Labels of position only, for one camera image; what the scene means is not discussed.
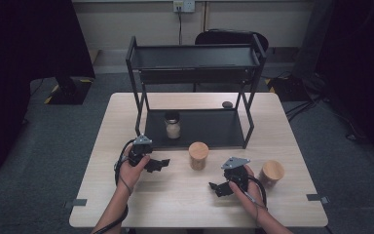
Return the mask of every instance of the human hand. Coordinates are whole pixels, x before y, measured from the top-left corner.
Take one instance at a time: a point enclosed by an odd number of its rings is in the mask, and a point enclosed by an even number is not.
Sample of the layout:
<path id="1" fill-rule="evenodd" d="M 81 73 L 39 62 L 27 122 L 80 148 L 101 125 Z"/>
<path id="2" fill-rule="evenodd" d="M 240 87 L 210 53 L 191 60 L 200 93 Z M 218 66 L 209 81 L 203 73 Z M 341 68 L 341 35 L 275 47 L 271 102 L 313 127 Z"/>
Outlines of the human hand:
<path id="1" fill-rule="evenodd" d="M 254 176 L 254 172 L 251 170 L 251 168 L 248 165 L 244 165 L 245 169 L 247 170 L 247 173 L 250 176 Z M 247 188 L 247 193 L 256 200 L 256 203 L 259 205 L 255 205 L 253 202 L 248 199 L 244 193 L 239 189 L 239 187 L 232 181 L 229 182 L 230 188 L 232 191 L 235 193 L 235 195 L 239 198 L 239 200 L 242 203 L 242 206 L 244 209 L 256 220 L 260 218 L 262 213 L 266 212 L 266 210 L 263 208 L 263 200 L 262 196 L 260 194 L 260 188 L 259 186 L 255 183 L 252 182 L 251 180 L 248 182 L 248 188 Z"/>
<path id="2" fill-rule="evenodd" d="M 132 144 L 130 144 L 126 148 L 126 150 L 124 151 L 124 155 L 129 155 L 131 148 Z M 145 155 L 144 157 L 142 157 L 141 161 L 139 161 L 139 163 L 135 167 L 133 167 L 130 165 L 130 162 L 126 160 L 121 165 L 118 183 L 123 183 L 123 185 L 126 186 L 131 193 L 148 161 L 150 161 L 150 156 Z"/>

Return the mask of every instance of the wrist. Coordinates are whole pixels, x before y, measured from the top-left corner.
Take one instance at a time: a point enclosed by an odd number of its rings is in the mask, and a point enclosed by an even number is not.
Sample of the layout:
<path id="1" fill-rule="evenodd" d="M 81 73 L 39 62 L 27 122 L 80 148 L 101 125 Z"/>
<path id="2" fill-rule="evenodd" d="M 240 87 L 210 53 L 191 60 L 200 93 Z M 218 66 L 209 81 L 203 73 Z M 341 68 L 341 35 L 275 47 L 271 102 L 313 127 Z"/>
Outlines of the wrist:
<path id="1" fill-rule="evenodd" d="M 272 217 L 269 212 L 263 208 L 258 209 L 258 215 L 256 217 L 256 222 L 259 223 L 261 226 L 270 218 Z"/>
<path id="2" fill-rule="evenodd" d="M 131 193 L 132 189 L 128 189 L 126 185 L 121 180 L 119 180 L 114 195 L 119 196 L 122 199 L 128 200 Z"/>

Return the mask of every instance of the controller cable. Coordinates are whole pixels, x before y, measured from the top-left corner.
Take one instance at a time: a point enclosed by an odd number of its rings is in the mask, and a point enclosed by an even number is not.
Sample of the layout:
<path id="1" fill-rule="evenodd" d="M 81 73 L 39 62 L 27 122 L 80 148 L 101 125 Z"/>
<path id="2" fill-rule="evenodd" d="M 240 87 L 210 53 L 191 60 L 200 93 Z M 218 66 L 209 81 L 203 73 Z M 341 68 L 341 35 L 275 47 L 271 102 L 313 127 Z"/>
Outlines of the controller cable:
<path id="1" fill-rule="evenodd" d="M 244 195 L 254 204 L 254 206 L 256 207 L 256 221 L 257 221 L 257 218 L 259 217 L 259 208 L 262 208 L 266 211 L 268 211 L 268 208 L 267 208 L 267 199 L 266 199 L 266 190 L 265 188 L 263 187 L 263 184 L 260 182 L 259 179 L 255 178 L 253 175 L 248 175 L 247 176 L 249 180 L 255 182 L 257 184 L 257 186 L 259 187 L 260 189 L 260 193 L 261 193 L 261 196 L 262 196 L 262 200 L 263 200 L 263 205 L 259 204 L 256 199 L 254 199 L 250 194 L 247 193 L 247 191 L 245 191 L 244 189 L 242 189 L 241 186 L 239 186 L 239 189 L 242 191 L 242 193 L 244 193 Z"/>

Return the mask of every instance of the black chair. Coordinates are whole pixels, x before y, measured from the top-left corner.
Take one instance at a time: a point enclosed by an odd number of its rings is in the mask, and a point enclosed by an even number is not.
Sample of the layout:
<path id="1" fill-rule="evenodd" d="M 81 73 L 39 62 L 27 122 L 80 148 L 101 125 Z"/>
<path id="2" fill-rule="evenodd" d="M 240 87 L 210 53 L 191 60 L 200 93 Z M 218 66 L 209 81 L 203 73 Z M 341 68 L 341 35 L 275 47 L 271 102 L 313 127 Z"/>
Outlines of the black chair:
<path id="1" fill-rule="evenodd" d="M 257 35 L 259 42 L 264 50 L 267 51 L 269 48 L 269 41 L 264 37 L 262 34 L 253 31 L 240 31 L 240 30 L 230 30 L 230 29 L 209 29 L 200 33 L 196 37 L 195 44 L 196 45 L 208 45 L 208 44 L 250 44 L 253 35 Z M 258 55 L 259 60 L 262 60 L 262 64 L 264 65 L 265 62 L 265 55 Z M 252 82 L 251 90 L 255 89 L 253 85 L 257 85 L 260 79 L 261 70 L 263 66 L 258 69 L 259 72 L 254 71 L 255 75 L 253 76 L 254 79 L 257 79 L 256 82 Z M 196 91 L 197 84 L 194 84 L 193 92 Z"/>

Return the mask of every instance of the small black object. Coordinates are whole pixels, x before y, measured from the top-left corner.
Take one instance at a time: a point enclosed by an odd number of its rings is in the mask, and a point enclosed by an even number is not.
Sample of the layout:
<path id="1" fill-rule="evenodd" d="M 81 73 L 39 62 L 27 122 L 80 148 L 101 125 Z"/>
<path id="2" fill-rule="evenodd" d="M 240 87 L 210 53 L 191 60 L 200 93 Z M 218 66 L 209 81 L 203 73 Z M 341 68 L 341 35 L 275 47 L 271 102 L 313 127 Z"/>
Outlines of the small black object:
<path id="1" fill-rule="evenodd" d="M 318 194 L 306 194 L 308 201 L 320 201 L 320 196 Z"/>
<path id="2" fill-rule="evenodd" d="M 226 108 L 226 109 L 233 108 L 233 103 L 230 101 L 223 101 L 221 105 L 223 106 L 223 108 Z"/>
<path id="3" fill-rule="evenodd" d="M 87 199 L 74 199 L 72 202 L 65 202 L 63 206 L 67 209 L 72 207 L 85 207 L 87 205 Z"/>

